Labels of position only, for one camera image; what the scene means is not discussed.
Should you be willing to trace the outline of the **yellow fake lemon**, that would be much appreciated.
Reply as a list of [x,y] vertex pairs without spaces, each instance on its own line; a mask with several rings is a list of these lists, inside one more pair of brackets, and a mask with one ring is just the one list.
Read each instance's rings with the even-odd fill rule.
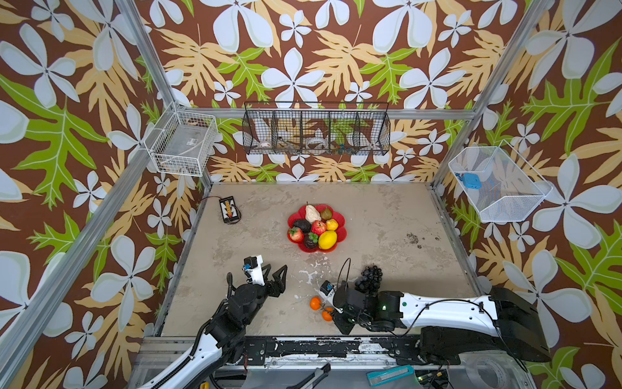
[[334,230],[327,230],[319,236],[318,247],[321,250],[327,251],[337,243],[337,239],[338,235]]

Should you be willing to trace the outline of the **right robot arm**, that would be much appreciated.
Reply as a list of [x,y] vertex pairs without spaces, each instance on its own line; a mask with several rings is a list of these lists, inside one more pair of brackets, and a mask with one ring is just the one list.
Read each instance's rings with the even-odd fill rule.
[[347,282],[326,281],[320,295],[333,309],[343,335],[356,326],[405,336],[420,329],[421,361],[451,361],[462,353],[500,350],[520,361],[550,362],[536,306],[516,293],[493,288],[475,298],[427,298],[398,291],[365,294]]

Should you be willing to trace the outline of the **small orange-yellow fruit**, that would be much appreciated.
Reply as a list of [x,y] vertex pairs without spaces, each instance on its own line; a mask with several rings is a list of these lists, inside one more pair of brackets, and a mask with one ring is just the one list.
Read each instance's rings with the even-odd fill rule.
[[326,221],[327,230],[335,231],[340,227],[340,224],[335,219],[330,219]]

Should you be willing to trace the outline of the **cream fake garlic bulb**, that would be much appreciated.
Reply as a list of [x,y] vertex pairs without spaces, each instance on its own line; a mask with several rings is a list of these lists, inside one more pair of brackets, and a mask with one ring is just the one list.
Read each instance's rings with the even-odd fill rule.
[[322,221],[321,212],[314,205],[307,204],[305,206],[305,219],[311,224]]

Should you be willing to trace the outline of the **brown fake fig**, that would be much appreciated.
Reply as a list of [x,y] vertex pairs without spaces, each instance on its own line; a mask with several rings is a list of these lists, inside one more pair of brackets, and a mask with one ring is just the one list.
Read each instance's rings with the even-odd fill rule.
[[322,220],[331,220],[333,218],[333,212],[329,207],[325,207],[321,211],[320,216],[322,217]]

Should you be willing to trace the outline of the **red fake strawberry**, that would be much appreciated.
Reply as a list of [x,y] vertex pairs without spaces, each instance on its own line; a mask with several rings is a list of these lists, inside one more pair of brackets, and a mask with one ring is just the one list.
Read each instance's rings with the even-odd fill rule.
[[292,227],[288,230],[288,239],[296,244],[301,243],[305,239],[305,234],[299,227]]

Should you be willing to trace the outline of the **dark purple passion fruit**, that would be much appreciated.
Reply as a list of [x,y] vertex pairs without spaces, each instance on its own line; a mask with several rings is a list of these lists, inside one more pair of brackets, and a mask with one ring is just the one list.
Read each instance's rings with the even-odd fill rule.
[[303,244],[306,249],[315,251],[318,248],[319,236],[316,233],[306,233]]

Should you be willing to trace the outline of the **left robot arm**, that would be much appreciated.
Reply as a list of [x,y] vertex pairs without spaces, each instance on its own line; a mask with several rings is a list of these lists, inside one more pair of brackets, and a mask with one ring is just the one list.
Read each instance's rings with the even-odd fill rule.
[[194,343],[144,388],[199,388],[220,367],[239,361],[250,325],[268,298],[278,298],[286,290],[288,267],[271,272],[259,257],[245,259],[242,268],[247,281],[235,287],[227,274],[227,294],[215,314],[198,330]]

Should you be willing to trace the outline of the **dark fake avocado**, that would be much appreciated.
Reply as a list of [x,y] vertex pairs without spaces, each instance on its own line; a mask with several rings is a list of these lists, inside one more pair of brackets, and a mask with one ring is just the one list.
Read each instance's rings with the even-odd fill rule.
[[293,227],[300,229],[302,233],[310,233],[312,224],[306,219],[297,219],[293,222]]

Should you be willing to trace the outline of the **orange mandarin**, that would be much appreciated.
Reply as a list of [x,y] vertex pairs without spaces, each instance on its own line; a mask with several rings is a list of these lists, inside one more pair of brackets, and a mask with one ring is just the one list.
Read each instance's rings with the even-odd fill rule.
[[322,318],[327,322],[330,322],[333,320],[333,315],[334,315],[334,309],[331,307],[326,307],[322,310]]
[[309,307],[313,310],[313,311],[318,311],[322,308],[322,301],[319,297],[313,297],[311,299],[311,301],[309,302]]

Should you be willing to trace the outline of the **red fake pomegranate piece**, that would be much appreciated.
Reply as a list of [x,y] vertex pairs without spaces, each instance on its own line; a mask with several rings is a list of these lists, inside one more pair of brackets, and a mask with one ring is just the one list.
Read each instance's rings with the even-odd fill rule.
[[311,232],[316,234],[317,236],[321,236],[326,231],[327,225],[323,221],[316,220],[314,223],[312,223]]

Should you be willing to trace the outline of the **black fake grape bunch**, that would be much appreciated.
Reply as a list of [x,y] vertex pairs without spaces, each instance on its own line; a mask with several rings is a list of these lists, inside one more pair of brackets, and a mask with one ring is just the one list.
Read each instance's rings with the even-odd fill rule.
[[356,279],[355,289],[358,292],[375,296],[379,292],[382,278],[382,269],[377,265],[369,265],[361,271],[361,275]]

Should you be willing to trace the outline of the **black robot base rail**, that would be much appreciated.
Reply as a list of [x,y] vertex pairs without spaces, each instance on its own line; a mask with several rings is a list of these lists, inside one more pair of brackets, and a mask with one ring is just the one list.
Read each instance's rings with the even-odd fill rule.
[[307,359],[335,359],[370,355],[374,361],[398,365],[424,366],[432,361],[420,349],[420,337],[414,336],[248,336],[241,361],[250,366],[265,366],[270,360],[303,356]]

